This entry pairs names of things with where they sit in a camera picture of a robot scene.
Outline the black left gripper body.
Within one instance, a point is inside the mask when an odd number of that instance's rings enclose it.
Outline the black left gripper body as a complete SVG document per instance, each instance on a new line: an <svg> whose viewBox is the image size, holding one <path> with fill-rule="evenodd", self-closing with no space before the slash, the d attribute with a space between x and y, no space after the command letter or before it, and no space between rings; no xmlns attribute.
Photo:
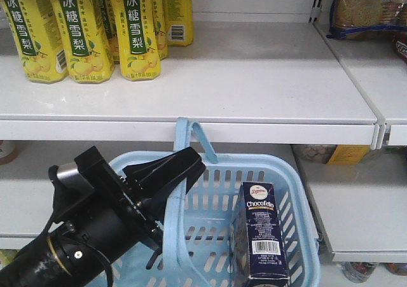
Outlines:
<svg viewBox="0 0 407 287"><path fill-rule="evenodd" d="M48 233L53 248L65 255L123 255L137 243L154 254L162 253L162 216L155 209L154 195L139 185L136 172L145 174L158 162L124 168L117 174L99 150L91 148L70 164L51 166L54 186L51 223L59 227Z"/></svg>

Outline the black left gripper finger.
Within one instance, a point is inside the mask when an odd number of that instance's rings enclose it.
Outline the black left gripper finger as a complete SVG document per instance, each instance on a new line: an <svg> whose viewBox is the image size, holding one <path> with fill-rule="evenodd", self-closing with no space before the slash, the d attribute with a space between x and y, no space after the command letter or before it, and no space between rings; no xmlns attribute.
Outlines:
<svg viewBox="0 0 407 287"><path fill-rule="evenodd" d="M123 172L128 184L134 183L138 188L175 188L184 179L190 188L202 175L202 158L187 147L158 160L128 165Z"/></svg>
<svg viewBox="0 0 407 287"><path fill-rule="evenodd" d="M202 163L202 173L205 169L206 166ZM184 179L175 188L169 186L165 188L141 188L139 210L146 218L164 223L168 201L177 194L179 188L181 194L184 195L191 187L187 187L187 179Z"/></svg>

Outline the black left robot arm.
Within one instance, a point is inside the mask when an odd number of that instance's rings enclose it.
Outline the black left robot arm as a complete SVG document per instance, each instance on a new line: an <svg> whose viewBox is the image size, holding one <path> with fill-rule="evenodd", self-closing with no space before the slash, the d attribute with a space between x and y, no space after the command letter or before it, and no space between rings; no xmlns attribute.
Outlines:
<svg viewBox="0 0 407 287"><path fill-rule="evenodd" d="M203 174L190 147L116 173L96 147L68 167L52 166L53 211L41 233L1 270L2 286L85 286L101 272L114 283L112 264L137 243L163 251L167 199Z"/></svg>

